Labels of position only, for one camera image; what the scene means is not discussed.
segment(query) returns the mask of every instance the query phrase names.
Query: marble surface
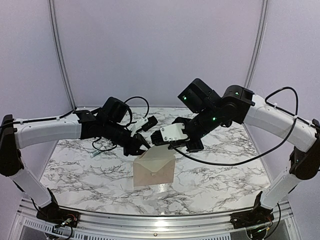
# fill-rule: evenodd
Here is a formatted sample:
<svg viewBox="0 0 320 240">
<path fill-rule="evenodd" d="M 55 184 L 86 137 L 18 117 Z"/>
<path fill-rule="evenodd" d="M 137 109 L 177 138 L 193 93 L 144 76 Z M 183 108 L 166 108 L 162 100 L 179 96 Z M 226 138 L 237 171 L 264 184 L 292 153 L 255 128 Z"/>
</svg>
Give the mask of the marble surface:
<svg viewBox="0 0 320 240">
<path fill-rule="evenodd" d="M 145 108 L 132 108 L 135 118 Z M 151 108 L 159 123 L 142 135 L 171 124 L 176 117 L 191 118 L 187 108 Z M 93 158 L 92 139 L 61 140 L 46 166 L 41 182 L 60 205 L 83 210 L 133 215 L 193 215 L 251 207 L 269 180 L 261 161 L 231 167 L 211 166 L 176 154 L 172 183 L 134 187 L 133 161 L 117 147 Z M 218 127 L 206 135 L 204 150 L 191 153 L 204 161 L 236 163 L 257 155 L 243 126 Z M 108 147 L 109 141 L 101 144 Z"/>
</svg>

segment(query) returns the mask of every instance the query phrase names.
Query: lavender wall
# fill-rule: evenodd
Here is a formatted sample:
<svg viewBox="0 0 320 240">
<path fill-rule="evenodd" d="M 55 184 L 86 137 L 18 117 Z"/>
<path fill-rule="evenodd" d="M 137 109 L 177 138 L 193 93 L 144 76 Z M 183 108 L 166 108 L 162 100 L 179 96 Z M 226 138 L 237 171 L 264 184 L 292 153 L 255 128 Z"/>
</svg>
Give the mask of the lavender wall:
<svg viewBox="0 0 320 240">
<path fill-rule="evenodd" d="M 320 2 L 270 1 L 267 26 L 251 89 L 266 97 L 274 90 L 294 87 L 299 95 L 299 115 L 320 119 Z M 294 111 L 291 92 L 272 100 Z M 281 140 L 249 128 L 260 152 Z M 265 164 L 275 178 L 288 163 L 293 146 L 287 144 L 268 154 Z M 294 217 L 303 240 L 318 240 L 320 233 L 320 174 L 301 183 L 290 195 Z"/>
<path fill-rule="evenodd" d="M 0 7 L 0 118 L 60 115 L 70 110 L 55 53 L 45 0 L 6 0 Z M 22 150 L 40 176 L 53 142 Z M 0 175 L 0 239 L 8 239 L 21 193 Z"/>
<path fill-rule="evenodd" d="M 243 85 L 261 0 L 68 0 L 56 12 L 71 88 L 78 106 L 109 96 L 146 97 L 177 106 L 201 78 L 219 94 Z M 142 101 L 131 104 L 143 105 Z"/>
</svg>

